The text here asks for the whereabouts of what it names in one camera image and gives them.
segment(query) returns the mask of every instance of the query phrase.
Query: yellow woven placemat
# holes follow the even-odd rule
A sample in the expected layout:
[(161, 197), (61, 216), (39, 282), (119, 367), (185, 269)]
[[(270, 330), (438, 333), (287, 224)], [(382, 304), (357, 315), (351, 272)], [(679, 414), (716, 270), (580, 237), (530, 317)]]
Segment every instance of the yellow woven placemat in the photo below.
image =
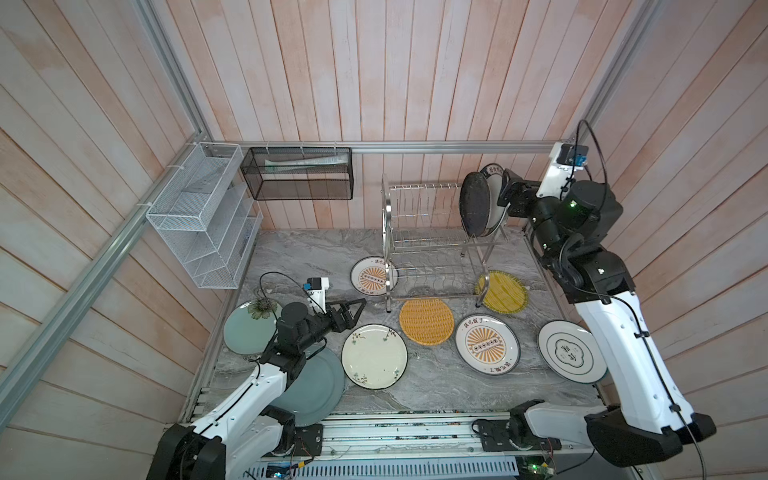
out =
[(451, 338), (453, 312), (437, 299), (408, 300), (400, 310), (400, 328), (421, 345), (439, 345)]
[[(490, 270), (489, 273), (491, 274), (491, 287), (488, 289), (488, 294), (485, 295), (483, 305), (496, 313), (504, 313), (505, 315), (521, 312), (528, 306), (528, 291), (520, 280), (500, 270)], [(481, 276), (475, 287), (475, 292), (480, 293), (484, 285), (485, 278)]]

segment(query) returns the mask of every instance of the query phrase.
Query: black wire mesh basket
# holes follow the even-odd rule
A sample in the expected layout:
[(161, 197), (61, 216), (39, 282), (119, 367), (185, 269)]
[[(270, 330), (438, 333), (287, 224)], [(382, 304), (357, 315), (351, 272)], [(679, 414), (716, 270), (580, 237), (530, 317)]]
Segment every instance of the black wire mesh basket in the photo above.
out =
[(256, 200), (352, 200), (352, 150), (251, 147), (240, 170)]

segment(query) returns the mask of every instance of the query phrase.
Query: plate with chinese text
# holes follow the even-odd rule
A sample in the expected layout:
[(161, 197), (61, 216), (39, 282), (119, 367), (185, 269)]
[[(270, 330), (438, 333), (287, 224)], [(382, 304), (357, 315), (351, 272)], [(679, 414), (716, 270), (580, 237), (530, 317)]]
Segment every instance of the plate with chinese text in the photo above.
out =
[(538, 349), (550, 368), (572, 382), (592, 384), (607, 373), (594, 336), (576, 323), (555, 320), (544, 325)]
[(509, 372), (520, 359), (520, 345), (506, 323), (488, 315), (471, 315), (456, 327), (458, 354), (473, 369), (489, 375)]
[[(392, 272), (392, 286), (397, 285), (397, 269), (389, 264)], [(367, 257), (355, 263), (349, 275), (355, 289), (368, 296), (381, 296), (386, 293), (386, 270), (382, 257)]]

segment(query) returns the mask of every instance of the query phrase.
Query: wall-mounted organizer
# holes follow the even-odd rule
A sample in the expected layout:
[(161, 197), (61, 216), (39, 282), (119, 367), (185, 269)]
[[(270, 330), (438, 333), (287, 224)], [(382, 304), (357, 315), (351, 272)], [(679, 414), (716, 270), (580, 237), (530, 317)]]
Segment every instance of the wall-mounted organizer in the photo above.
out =
[(256, 200), (352, 200), (349, 148), (252, 147), (240, 169)]
[(228, 188), (242, 161), (239, 145), (198, 144), (147, 212), (200, 288), (238, 287), (263, 219), (245, 183)]

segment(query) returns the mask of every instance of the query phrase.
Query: plate with orange sunburst design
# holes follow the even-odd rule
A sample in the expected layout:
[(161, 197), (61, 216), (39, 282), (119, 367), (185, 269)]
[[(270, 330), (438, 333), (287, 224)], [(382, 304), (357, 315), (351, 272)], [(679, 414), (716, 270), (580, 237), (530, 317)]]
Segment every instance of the plate with orange sunburst design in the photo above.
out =
[[(392, 287), (397, 285), (397, 269), (390, 263)], [(381, 296), (386, 293), (386, 269), (382, 257), (367, 257), (355, 263), (350, 274), (355, 289), (368, 296)]]
[(520, 359), (517, 337), (506, 323), (488, 315), (471, 315), (456, 327), (458, 354), (473, 369), (489, 375), (509, 372)]

